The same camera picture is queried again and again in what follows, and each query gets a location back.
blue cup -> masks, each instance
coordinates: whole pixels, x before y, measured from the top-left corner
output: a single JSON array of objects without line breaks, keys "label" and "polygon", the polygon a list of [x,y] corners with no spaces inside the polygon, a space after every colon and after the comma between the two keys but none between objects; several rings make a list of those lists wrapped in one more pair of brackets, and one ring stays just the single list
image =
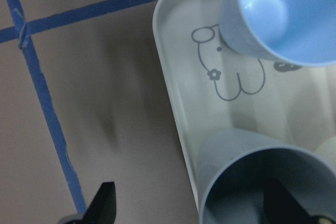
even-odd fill
[{"label": "blue cup", "polygon": [[224,0],[219,30],[243,55],[310,67],[336,63],[336,0]]}]

plastic cup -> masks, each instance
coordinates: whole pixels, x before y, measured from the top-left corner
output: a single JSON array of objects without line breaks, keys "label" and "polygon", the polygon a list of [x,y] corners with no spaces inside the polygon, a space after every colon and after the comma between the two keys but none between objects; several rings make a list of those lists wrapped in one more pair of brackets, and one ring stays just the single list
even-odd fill
[{"label": "plastic cup", "polygon": [[263,185],[279,180],[310,215],[336,217],[336,174],[318,156],[257,133],[225,129],[197,159],[200,224],[265,222]]},{"label": "plastic cup", "polygon": [[224,0],[219,29],[243,55],[312,67],[336,62],[336,0]]}]

white tray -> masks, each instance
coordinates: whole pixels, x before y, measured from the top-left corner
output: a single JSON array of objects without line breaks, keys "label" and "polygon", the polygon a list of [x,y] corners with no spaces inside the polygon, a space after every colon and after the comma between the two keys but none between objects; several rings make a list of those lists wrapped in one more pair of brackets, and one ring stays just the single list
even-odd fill
[{"label": "white tray", "polygon": [[336,135],[336,66],[297,69],[236,54],[218,33],[221,2],[159,0],[153,17],[196,205],[198,150],[217,130],[237,127],[312,151]]}]

blue tape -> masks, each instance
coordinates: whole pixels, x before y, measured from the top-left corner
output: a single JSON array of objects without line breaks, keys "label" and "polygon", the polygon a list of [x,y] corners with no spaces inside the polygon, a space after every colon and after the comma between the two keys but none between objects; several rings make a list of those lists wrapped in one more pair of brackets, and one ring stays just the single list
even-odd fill
[{"label": "blue tape", "polygon": [[63,173],[67,180],[73,201],[78,212],[86,211],[86,203],[81,191],[79,180],[75,170],[73,169],[67,155],[66,141],[55,114],[49,89],[41,72],[40,64],[33,45],[33,41],[26,31],[26,22],[24,12],[19,0],[7,0],[11,11],[12,19],[15,25],[16,37],[19,38],[19,48],[22,49],[30,75],[32,77],[39,102],[41,104],[51,138],[53,139],[55,149],[60,160]]},{"label": "blue tape", "polygon": [[0,30],[0,44],[17,38],[15,27]]},{"label": "blue tape", "polygon": [[[27,23],[26,35],[40,33],[42,31],[69,25],[75,22],[98,17],[108,13],[113,13],[126,8],[147,4],[153,1],[157,0],[106,0],[78,9],[69,10],[64,13],[55,14],[46,18],[30,21]],[[5,35],[6,37],[2,38],[2,34],[6,33],[6,31],[4,30],[0,30],[0,43],[16,38],[10,35]]]}]

gray floor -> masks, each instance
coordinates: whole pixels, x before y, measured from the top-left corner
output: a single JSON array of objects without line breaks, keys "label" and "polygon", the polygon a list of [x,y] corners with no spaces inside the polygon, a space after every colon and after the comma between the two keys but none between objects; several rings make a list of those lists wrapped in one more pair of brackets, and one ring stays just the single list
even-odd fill
[{"label": "gray floor", "polygon": [[[20,0],[27,21],[103,0]],[[115,181],[116,223],[197,223],[152,35],[155,3],[32,36],[86,203]],[[10,27],[0,0],[0,29]],[[0,44],[0,223],[76,213],[17,41]]]}]

